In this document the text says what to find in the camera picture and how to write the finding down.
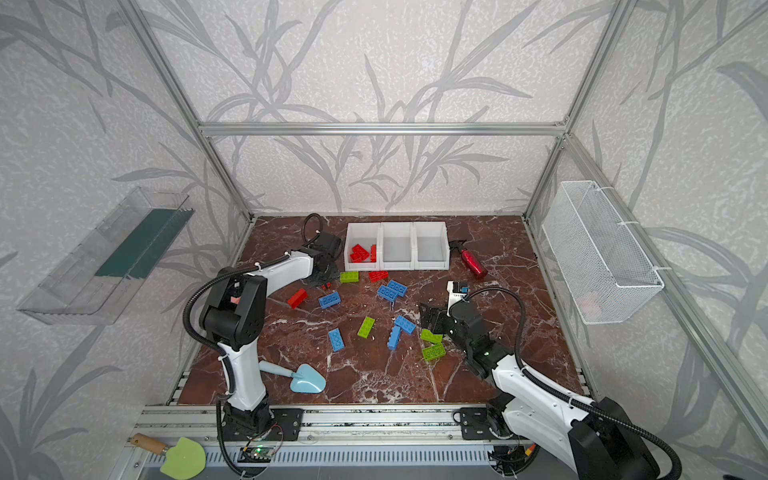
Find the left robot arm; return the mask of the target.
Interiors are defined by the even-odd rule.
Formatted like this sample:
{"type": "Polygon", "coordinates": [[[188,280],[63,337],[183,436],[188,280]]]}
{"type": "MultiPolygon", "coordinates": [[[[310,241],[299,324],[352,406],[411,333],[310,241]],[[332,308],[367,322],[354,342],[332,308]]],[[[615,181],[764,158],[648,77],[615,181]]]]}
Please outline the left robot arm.
{"type": "Polygon", "coordinates": [[[246,435],[271,429],[274,417],[257,352],[267,299],[297,281],[331,281],[338,275],[342,246],[341,238],[320,226],[276,259],[220,270],[187,300],[182,311],[186,333],[217,354],[225,375],[227,390],[217,400],[218,426],[246,435]]]}

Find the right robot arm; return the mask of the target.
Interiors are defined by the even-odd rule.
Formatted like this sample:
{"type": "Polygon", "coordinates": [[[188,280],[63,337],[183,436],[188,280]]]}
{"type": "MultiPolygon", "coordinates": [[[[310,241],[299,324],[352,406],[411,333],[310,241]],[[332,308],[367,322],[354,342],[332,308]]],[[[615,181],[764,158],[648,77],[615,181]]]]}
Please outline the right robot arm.
{"type": "Polygon", "coordinates": [[[446,306],[419,306],[420,323],[445,334],[464,353],[468,368],[499,392],[492,432],[522,436],[571,468],[581,479],[678,479],[683,473],[677,452],[655,434],[631,422],[610,398],[595,401],[571,391],[531,367],[522,358],[527,310],[522,298],[495,289],[519,307],[515,344],[491,338],[473,303],[474,292],[449,282],[446,306]]]}

